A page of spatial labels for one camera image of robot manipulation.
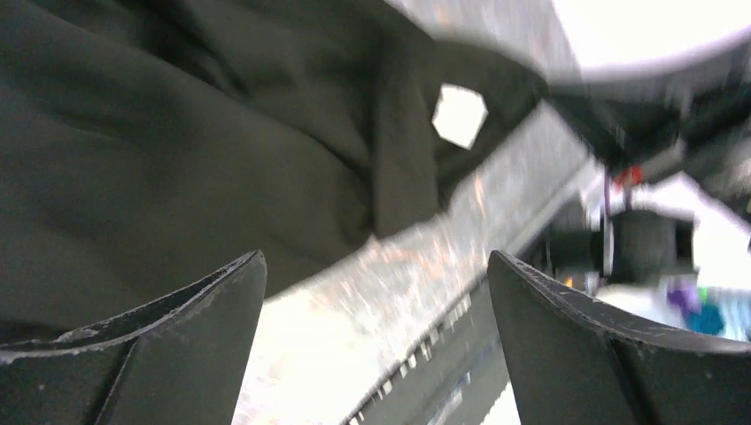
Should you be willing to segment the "black shirt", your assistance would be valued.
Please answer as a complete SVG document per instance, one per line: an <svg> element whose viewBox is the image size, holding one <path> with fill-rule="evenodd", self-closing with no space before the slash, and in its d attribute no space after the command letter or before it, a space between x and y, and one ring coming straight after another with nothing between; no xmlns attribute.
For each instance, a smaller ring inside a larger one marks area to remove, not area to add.
<svg viewBox="0 0 751 425"><path fill-rule="evenodd" d="M4 1L1 318L64 332L253 250L278 293L444 210L545 91L384 1Z"/></svg>

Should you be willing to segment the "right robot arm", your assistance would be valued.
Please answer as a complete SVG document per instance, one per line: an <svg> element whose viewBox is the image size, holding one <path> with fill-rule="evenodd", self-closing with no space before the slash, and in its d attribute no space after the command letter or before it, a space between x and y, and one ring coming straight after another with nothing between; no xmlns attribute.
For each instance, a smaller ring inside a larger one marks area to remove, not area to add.
<svg viewBox="0 0 751 425"><path fill-rule="evenodd" d="M549 87L546 101L625 193L684 173L750 217L750 35L673 68ZM606 213L593 264L612 282L694 270L693 223L626 202Z"/></svg>

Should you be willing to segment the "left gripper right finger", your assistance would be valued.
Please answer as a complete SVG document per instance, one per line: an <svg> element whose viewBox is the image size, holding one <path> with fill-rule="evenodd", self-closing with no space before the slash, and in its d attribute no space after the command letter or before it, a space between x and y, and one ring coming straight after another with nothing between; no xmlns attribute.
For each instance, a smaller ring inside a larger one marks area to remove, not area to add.
<svg viewBox="0 0 751 425"><path fill-rule="evenodd" d="M749 423L749 344L625 312L500 251L487 275L522 423Z"/></svg>

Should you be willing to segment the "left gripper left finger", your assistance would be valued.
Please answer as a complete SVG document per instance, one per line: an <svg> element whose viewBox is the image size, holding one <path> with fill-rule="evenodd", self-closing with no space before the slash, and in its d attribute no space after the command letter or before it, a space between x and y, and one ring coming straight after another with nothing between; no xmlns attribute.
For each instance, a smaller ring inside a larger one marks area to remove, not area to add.
<svg viewBox="0 0 751 425"><path fill-rule="evenodd" d="M255 251L86 327L3 323L2 423L231 423L266 284Z"/></svg>

